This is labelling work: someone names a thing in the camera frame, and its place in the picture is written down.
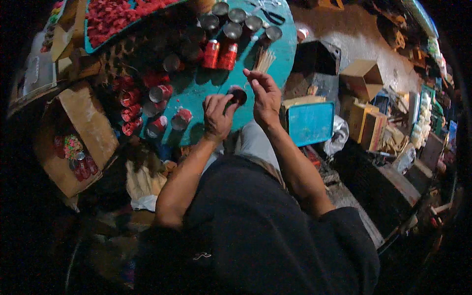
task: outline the black shirt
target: black shirt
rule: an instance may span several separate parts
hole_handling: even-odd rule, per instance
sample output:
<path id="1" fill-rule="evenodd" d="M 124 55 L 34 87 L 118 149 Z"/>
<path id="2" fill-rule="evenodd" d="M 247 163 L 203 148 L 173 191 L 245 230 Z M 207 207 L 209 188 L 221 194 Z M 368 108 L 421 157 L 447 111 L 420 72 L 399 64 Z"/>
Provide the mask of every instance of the black shirt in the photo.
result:
<path id="1" fill-rule="evenodd" d="M 136 282 L 147 292 L 372 294 L 379 276 L 355 208 L 312 220 L 262 167 L 237 156 L 204 173 L 182 233 L 156 231 L 159 256 L 145 264 L 158 267 L 151 283 Z"/>

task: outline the person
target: person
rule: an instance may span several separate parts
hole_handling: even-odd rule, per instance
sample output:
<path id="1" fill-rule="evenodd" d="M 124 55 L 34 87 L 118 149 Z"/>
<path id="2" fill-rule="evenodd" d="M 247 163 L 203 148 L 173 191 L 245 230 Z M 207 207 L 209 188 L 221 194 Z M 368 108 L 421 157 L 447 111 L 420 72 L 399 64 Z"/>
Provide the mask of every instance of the person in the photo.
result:
<path id="1" fill-rule="evenodd" d="M 331 204 L 317 169 L 280 123 L 272 77 L 243 73 L 255 95 L 254 120 L 234 155 L 214 152 L 238 105 L 227 106 L 231 95 L 205 98 L 206 133 L 158 196 L 151 255 L 136 266 L 135 289 L 372 294 L 379 258 L 359 212 Z"/>

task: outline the teal tray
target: teal tray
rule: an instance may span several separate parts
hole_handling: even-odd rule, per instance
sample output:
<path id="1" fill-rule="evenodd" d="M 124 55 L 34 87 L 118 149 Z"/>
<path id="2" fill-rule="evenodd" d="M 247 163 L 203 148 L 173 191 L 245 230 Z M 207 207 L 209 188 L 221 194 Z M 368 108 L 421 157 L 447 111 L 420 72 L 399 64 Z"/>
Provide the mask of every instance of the teal tray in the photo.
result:
<path id="1" fill-rule="evenodd" d="M 90 4 L 90 1 L 92 0 L 87 0 L 87 5 L 85 7 L 85 13 L 88 13 L 88 6 Z M 178 2 L 175 2 L 175 3 L 172 3 L 172 4 L 169 4 L 167 5 L 164 9 L 168 8 L 168 7 L 171 7 L 171 6 L 174 6 L 176 4 L 180 4 L 180 3 L 183 3 L 183 2 L 187 2 L 187 0 L 180 0 Z M 136 1 L 135 0 L 129 0 L 128 1 L 129 4 L 131 4 L 131 8 L 135 8 L 136 7 Z M 114 34 L 113 36 L 111 36 L 110 38 L 108 38 L 107 41 L 103 42 L 102 44 L 100 44 L 97 48 L 92 48 L 92 45 L 90 44 L 90 40 L 89 40 L 89 37 L 88 37 L 88 34 L 87 34 L 87 28 L 88 28 L 88 19 L 85 19 L 85 22 L 84 22 L 84 30 L 85 30 L 85 44 L 84 44 L 84 47 L 85 47 L 85 52 L 87 52 L 88 54 L 91 54 L 91 53 L 94 53 L 95 51 L 97 51 L 100 47 L 102 47 L 103 45 L 105 45 L 106 43 L 108 43 L 111 39 L 113 39 L 116 35 L 118 34 L 121 34 L 123 31 L 127 30 L 129 27 L 131 27 L 132 25 L 136 24 L 136 23 L 139 23 L 141 20 L 143 19 L 140 18 L 132 23 L 130 23 L 129 25 L 125 26 L 123 28 L 123 30 L 119 31 L 118 33 Z"/>
<path id="2" fill-rule="evenodd" d="M 327 141 L 333 136 L 333 101 L 295 105 L 288 109 L 288 134 L 296 146 Z"/>

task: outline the concrete floor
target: concrete floor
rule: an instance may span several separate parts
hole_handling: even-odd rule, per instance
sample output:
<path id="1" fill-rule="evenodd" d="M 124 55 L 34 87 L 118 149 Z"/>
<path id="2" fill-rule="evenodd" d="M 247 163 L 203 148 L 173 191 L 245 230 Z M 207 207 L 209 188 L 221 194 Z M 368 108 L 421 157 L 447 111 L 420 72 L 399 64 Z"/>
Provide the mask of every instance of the concrete floor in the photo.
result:
<path id="1" fill-rule="evenodd" d="M 306 9 L 291 3 L 297 28 L 307 27 L 309 36 L 341 48 L 340 71 L 354 59 L 374 59 L 385 86 L 398 92 L 419 91 L 421 80 L 411 62 L 393 51 L 377 27 L 377 16 L 358 5 L 345 5 L 344 11 L 316 7 Z"/>

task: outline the white plastic bag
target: white plastic bag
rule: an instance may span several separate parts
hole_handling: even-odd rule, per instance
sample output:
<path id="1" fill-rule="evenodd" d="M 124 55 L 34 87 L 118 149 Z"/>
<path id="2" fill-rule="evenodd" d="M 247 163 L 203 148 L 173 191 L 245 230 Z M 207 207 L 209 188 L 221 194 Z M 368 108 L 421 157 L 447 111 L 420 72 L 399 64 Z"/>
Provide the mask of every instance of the white plastic bag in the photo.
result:
<path id="1" fill-rule="evenodd" d="M 323 151 L 332 158 L 335 153 L 342 150 L 349 137 L 349 126 L 346 120 L 334 115 L 333 137 L 325 141 Z"/>

